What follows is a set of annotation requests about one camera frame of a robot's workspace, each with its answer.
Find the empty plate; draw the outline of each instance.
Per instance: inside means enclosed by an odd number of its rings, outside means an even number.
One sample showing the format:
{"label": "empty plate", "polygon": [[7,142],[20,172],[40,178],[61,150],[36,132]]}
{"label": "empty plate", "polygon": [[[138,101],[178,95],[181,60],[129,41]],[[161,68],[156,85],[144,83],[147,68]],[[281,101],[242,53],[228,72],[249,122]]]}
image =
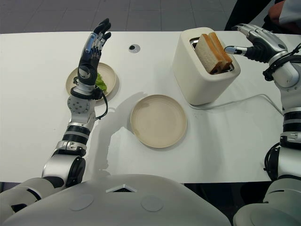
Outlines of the empty plate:
{"label": "empty plate", "polygon": [[[115,87],[117,76],[116,76],[115,72],[113,71],[113,69],[104,63],[98,64],[97,71],[98,71],[98,73],[100,73],[104,83],[107,86],[107,90],[104,93],[107,96],[112,92],[113,88]],[[66,90],[69,95],[71,95],[70,89],[72,87],[75,87],[75,84],[73,83],[73,79],[76,76],[77,76],[77,68],[75,68],[70,73],[69,77],[67,78]]]}
{"label": "empty plate", "polygon": [[138,139],[156,148],[178,142],[187,126],[181,105],[164,95],[151,95],[140,100],[133,108],[130,121]]}

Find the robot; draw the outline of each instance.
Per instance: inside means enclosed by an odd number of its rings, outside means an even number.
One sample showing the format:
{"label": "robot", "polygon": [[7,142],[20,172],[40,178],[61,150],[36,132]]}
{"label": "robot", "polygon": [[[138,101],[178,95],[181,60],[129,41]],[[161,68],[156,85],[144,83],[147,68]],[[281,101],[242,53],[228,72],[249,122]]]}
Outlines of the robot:
{"label": "robot", "polygon": [[[87,141],[96,120],[108,112],[103,92],[95,86],[102,48],[110,38],[109,19],[89,35],[78,66],[76,87],[67,105],[71,119],[63,139],[46,163],[41,178],[29,179],[0,193],[0,225],[206,225],[230,226],[214,206],[172,180],[150,175],[112,175],[81,183]],[[280,142],[265,158],[265,170],[274,182],[263,203],[242,207],[236,226],[301,225],[301,56],[295,55],[273,33],[251,24],[233,28],[252,47],[228,46],[230,54],[269,63],[264,71],[281,93],[284,125]],[[96,117],[96,100],[106,111]]]}

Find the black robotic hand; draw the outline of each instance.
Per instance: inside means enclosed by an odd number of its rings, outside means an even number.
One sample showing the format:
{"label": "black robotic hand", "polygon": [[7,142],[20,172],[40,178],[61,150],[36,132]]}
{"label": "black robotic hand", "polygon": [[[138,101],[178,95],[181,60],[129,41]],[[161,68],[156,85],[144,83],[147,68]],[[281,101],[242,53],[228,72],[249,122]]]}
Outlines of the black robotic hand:
{"label": "black robotic hand", "polygon": [[106,33],[111,27],[109,19],[105,19],[91,32],[82,51],[79,67],[78,79],[81,83],[94,86],[97,78],[97,66],[102,54],[102,48],[111,37],[111,33]]}
{"label": "black robotic hand", "polygon": [[242,32],[253,44],[252,47],[227,46],[225,52],[246,56],[248,59],[273,63],[287,54],[286,45],[273,33],[252,24],[238,24],[232,27]]}

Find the white cable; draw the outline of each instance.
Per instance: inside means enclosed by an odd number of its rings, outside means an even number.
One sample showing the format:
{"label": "white cable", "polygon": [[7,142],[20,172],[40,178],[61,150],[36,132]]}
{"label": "white cable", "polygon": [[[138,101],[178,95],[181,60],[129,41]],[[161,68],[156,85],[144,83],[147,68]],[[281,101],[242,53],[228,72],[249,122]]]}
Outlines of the white cable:
{"label": "white cable", "polygon": [[193,109],[197,109],[197,110],[210,110],[210,109],[213,109],[213,108],[216,108],[216,107],[221,107],[221,106],[225,106],[225,105],[229,105],[229,104],[233,104],[233,103],[237,103],[237,102],[242,102],[242,101],[245,101],[245,100],[248,100],[248,99],[251,99],[251,98],[254,98],[254,97],[265,97],[267,99],[267,101],[281,114],[282,114],[282,110],[280,110],[277,105],[271,100],[271,98],[269,96],[267,96],[266,94],[257,94],[257,95],[254,95],[254,96],[251,96],[251,97],[248,97],[248,98],[245,98],[245,99],[241,99],[241,100],[235,100],[235,101],[229,101],[229,102],[226,102],[226,103],[223,103],[223,104],[220,104],[220,105],[214,105],[214,106],[210,106],[210,107],[197,107],[195,105],[190,105]]}

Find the green lettuce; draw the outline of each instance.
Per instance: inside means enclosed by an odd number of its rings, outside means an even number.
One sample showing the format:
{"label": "green lettuce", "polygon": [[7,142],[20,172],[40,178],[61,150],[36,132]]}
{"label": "green lettuce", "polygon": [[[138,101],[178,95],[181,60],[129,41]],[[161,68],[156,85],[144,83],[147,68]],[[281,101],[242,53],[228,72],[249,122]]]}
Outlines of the green lettuce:
{"label": "green lettuce", "polygon": [[104,83],[100,73],[97,73],[97,79],[96,79],[96,85],[103,91],[105,92],[107,90],[107,86]]}

